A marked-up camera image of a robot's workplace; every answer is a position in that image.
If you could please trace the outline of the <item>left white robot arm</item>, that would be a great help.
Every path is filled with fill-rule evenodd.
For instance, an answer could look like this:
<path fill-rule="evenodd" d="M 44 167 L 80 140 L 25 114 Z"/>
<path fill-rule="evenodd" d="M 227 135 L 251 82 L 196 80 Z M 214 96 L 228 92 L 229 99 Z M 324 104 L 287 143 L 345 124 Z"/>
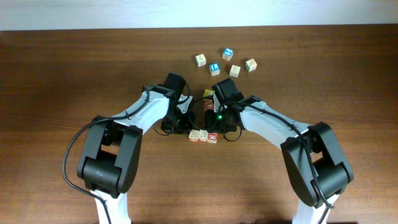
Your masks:
<path fill-rule="evenodd" d="M 158 120 L 166 135 L 191 131 L 188 107 L 193 97 L 182 94 L 187 86 L 182 76 L 170 73 L 163 84 L 144 87 L 142 96 L 122 113 L 97 116 L 88 125 L 76 172 L 96 200 L 100 223 L 131 222 L 127 191 L 137 174 L 143 135 Z"/>

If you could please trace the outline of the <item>plain wooden picture block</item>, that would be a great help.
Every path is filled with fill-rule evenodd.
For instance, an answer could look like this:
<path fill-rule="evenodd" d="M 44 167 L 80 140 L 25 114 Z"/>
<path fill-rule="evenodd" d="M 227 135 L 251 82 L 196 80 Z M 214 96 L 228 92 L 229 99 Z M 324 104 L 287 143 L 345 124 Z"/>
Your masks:
<path fill-rule="evenodd" d="M 198 137 L 199 141 L 201 142 L 207 142 L 208 139 L 208 132 L 206 130 L 200 130 L 199 132 L 199 137 Z"/>

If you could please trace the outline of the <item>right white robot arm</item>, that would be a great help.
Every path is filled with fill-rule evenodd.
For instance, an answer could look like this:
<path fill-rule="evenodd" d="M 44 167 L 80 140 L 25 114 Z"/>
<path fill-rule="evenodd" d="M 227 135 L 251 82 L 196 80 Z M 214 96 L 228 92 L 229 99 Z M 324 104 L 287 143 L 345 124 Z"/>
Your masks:
<path fill-rule="evenodd" d="M 206 119 L 208 130 L 226 134 L 240 127 L 277 146 L 299 198 L 293 223 L 326 223 L 337 198 L 354 179 L 332 128 L 324 122 L 297 122 L 256 96 L 246 98 L 230 78 L 212 89 L 215 114 Z"/>

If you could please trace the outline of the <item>red letter E block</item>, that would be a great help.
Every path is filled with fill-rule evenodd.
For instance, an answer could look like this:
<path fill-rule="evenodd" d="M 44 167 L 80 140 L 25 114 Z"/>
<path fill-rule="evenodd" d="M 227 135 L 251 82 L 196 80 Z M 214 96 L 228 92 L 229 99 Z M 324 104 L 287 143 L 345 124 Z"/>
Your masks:
<path fill-rule="evenodd" d="M 218 133 L 208 133 L 207 142 L 216 144 L 218 140 Z"/>

